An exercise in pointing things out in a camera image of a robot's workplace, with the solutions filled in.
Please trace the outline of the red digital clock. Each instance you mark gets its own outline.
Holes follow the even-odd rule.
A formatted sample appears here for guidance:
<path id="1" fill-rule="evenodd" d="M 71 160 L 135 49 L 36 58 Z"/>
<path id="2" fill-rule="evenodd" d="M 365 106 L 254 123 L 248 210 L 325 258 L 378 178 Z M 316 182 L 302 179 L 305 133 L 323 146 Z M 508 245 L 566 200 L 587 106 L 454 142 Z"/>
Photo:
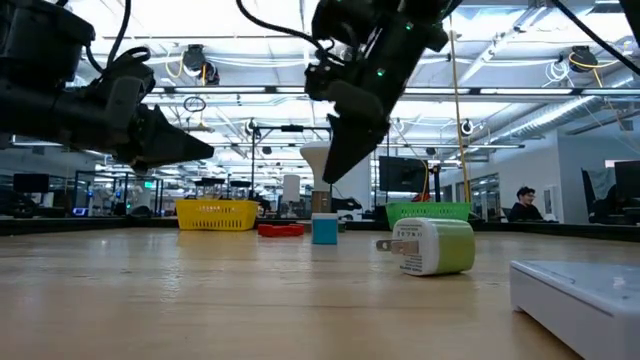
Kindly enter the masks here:
<path id="1" fill-rule="evenodd" d="M 259 224 L 257 227 L 258 234 L 263 237 L 295 237 L 302 236 L 305 233 L 305 227 L 302 224 L 288 225 L 270 225 Z"/>

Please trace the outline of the white rectangular box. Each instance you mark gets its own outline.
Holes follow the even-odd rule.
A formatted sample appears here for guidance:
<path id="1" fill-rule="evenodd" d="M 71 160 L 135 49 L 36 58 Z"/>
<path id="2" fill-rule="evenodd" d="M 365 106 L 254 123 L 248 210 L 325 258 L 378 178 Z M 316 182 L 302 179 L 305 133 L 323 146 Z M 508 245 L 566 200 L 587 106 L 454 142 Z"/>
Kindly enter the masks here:
<path id="1" fill-rule="evenodd" d="M 513 261 L 512 308 L 586 360 L 640 360 L 640 267 Z"/>

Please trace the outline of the distant black gantry frame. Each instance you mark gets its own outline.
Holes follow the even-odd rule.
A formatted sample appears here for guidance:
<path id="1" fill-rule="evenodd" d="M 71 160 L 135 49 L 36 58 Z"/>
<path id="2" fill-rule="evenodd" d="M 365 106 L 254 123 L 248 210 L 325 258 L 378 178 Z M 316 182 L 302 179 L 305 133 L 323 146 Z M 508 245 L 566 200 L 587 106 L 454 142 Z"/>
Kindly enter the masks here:
<path id="1" fill-rule="evenodd" d="M 266 139 L 273 131 L 280 131 L 285 133 L 304 133 L 305 131 L 311 131 L 315 135 L 317 135 L 320 139 L 322 137 L 319 135 L 319 131 L 326 131 L 328 133 L 328 139 L 331 140 L 333 137 L 333 131 L 329 127 L 318 127 L 318 126 L 303 126 L 303 125 L 280 125 L 280 126 L 258 126 L 253 125 L 252 133 L 251 133 L 251 187 L 249 190 L 249 196 L 254 197 L 256 194 L 255 190 L 255 161 L 256 161 L 256 146 L 258 142 L 256 141 L 256 132 L 258 130 L 266 130 L 266 133 L 261 137 L 262 140 Z"/>

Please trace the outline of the white building column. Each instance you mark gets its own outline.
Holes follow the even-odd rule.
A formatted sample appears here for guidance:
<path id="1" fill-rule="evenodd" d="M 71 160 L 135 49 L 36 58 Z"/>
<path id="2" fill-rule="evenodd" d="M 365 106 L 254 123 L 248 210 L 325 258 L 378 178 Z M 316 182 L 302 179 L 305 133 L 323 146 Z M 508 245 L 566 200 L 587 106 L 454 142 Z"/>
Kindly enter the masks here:
<path id="1" fill-rule="evenodd" d="M 344 177 L 336 188 L 340 190 L 342 197 L 354 198 L 367 210 L 371 206 L 371 156 L 365 156 Z"/>

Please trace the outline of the person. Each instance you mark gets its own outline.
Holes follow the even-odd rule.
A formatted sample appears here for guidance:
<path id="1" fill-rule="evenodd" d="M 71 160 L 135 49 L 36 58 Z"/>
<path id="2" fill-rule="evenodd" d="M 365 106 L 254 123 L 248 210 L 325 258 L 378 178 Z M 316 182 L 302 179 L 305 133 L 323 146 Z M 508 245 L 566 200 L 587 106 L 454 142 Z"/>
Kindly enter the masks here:
<path id="1" fill-rule="evenodd" d="M 509 222 L 544 220 L 538 208 L 533 204 L 535 200 L 535 190 L 533 188 L 523 186 L 517 191 L 516 196 L 518 201 L 512 206 L 507 215 Z"/>
<path id="2" fill-rule="evenodd" d="M 590 223 L 599 224 L 616 224 L 619 215 L 619 202 L 617 197 L 617 186 L 613 185 L 603 199 L 596 200 L 593 203 L 592 211 L 589 214 Z"/>

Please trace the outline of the green plastic basket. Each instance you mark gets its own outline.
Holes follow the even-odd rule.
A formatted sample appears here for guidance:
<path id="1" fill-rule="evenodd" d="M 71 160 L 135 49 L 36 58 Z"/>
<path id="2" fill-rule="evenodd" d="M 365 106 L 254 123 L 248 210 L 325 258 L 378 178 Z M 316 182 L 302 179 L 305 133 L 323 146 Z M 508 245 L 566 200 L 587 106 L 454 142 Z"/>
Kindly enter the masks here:
<path id="1" fill-rule="evenodd" d="M 451 202 L 393 202 L 385 206 L 389 227 L 405 218 L 434 218 L 467 221 L 470 203 Z"/>

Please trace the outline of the blue white USB charger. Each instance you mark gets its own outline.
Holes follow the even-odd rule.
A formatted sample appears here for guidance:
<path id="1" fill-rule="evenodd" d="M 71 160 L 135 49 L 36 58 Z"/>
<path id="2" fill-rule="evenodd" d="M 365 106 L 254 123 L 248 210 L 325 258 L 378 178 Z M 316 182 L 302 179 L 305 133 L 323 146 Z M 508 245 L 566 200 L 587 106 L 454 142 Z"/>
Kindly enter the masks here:
<path id="1" fill-rule="evenodd" d="M 335 213 L 313 213 L 312 243 L 314 245 L 336 245 L 338 242 L 338 216 Z"/>

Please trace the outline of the white mushroom table lamp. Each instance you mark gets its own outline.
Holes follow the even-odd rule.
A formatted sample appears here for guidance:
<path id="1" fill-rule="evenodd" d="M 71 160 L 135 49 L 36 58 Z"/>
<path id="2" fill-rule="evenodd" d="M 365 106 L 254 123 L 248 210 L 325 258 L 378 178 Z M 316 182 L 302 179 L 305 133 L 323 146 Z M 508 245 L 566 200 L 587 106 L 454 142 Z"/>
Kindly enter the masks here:
<path id="1" fill-rule="evenodd" d="M 332 209 L 331 185 L 323 180 L 329 147 L 329 142 L 309 142 L 300 148 L 300 154 L 312 170 L 312 213 L 333 214 L 337 216 L 337 213 Z"/>

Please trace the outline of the green white USB charger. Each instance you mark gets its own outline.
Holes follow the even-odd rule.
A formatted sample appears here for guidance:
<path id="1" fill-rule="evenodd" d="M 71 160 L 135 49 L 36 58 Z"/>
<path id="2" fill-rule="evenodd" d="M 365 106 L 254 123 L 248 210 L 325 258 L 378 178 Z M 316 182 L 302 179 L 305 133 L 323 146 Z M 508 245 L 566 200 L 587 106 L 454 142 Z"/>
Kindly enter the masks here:
<path id="1" fill-rule="evenodd" d="M 476 253 L 471 225 L 456 219 L 403 218 L 393 226 L 392 237 L 375 246 L 392 253 L 404 274 L 419 277 L 469 271 Z"/>

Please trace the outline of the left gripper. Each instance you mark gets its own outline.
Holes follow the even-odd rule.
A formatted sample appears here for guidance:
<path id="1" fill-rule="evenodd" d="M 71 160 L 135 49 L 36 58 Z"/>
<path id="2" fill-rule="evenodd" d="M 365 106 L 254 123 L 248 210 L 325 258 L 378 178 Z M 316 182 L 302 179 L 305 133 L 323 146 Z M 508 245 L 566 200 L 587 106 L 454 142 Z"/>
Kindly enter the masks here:
<path id="1" fill-rule="evenodd" d="M 211 158 L 214 148 L 170 124 L 142 99 L 151 83 L 102 79 L 76 89 L 30 89 L 29 135 L 74 148 L 112 153 L 137 172 Z"/>

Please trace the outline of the yellow plastic basket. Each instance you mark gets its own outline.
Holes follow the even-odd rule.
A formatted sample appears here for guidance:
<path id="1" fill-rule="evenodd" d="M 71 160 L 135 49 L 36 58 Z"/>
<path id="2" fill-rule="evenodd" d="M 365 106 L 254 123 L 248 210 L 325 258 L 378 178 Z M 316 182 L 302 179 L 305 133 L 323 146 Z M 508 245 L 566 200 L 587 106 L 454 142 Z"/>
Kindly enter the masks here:
<path id="1" fill-rule="evenodd" d="M 250 200 L 180 199 L 181 230 L 247 231 L 254 227 L 259 204 Z"/>

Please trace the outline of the black monitor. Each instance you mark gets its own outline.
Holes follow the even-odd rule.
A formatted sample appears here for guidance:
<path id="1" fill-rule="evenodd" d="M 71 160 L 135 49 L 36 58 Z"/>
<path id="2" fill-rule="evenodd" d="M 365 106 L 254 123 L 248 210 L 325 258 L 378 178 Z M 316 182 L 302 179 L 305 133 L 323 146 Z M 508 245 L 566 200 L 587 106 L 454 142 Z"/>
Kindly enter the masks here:
<path id="1" fill-rule="evenodd" d="M 46 173 L 15 173 L 12 188 L 18 193 L 47 193 L 50 175 Z"/>
<path id="2" fill-rule="evenodd" d="M 420 193 L 424 190 L 425 179 L 426 168 L 419 159 L 389 156 L 379 158 L 382 191 Z"/>
<path id="3" fill-rule="evenodd" d="M 614 165 L 616 195 L 625 207 L 640 208 L 640 161 L 622 161 Z"/>

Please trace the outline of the distant robot work cell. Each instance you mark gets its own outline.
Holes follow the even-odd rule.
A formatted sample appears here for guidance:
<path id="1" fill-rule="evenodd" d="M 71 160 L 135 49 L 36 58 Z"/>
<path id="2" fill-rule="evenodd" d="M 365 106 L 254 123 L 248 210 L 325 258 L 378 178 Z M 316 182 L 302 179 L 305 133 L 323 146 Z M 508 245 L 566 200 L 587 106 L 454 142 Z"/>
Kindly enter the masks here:
<path id="1" fill-rule="evenodd" d="M 76 171 L 72 214 L 76 217 L 162 215 L 164 181 L 127 171 Z"/>

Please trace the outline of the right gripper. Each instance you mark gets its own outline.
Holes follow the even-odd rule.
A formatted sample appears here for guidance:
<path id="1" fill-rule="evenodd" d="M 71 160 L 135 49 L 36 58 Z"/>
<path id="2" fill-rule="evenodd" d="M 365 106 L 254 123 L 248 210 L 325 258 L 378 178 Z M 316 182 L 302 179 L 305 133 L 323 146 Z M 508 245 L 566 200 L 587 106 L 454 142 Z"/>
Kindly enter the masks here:
<path id="1" fill-rule="evenodd" d="M 381 24 L 369 51 L 331 83 L 339 116 L 329 114 L 332 140 L 322 179 L 335 184 L 387 135 L 389 115 L 426 49 L 441 50 L 448 36 L 437 21 L 396 14 Z"/>

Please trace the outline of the black aluminium table frame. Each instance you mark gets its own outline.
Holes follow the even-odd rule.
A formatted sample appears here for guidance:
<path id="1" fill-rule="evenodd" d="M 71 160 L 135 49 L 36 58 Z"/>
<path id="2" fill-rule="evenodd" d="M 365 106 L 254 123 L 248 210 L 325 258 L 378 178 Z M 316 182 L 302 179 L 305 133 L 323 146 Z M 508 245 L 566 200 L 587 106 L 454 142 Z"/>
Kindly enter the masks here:
<path id="1" fill-rule="evenodd" d="M 471 226 L 475 232 L 532 233 L 640 243 L 640 226 L 602 224 L 572 225 L 545 222 L 484 223 L 477 221 L 472 222 Z M 159 217 L 0 219 L 0 236 L 124 228 L 178 228 L 178 220 Z"/>

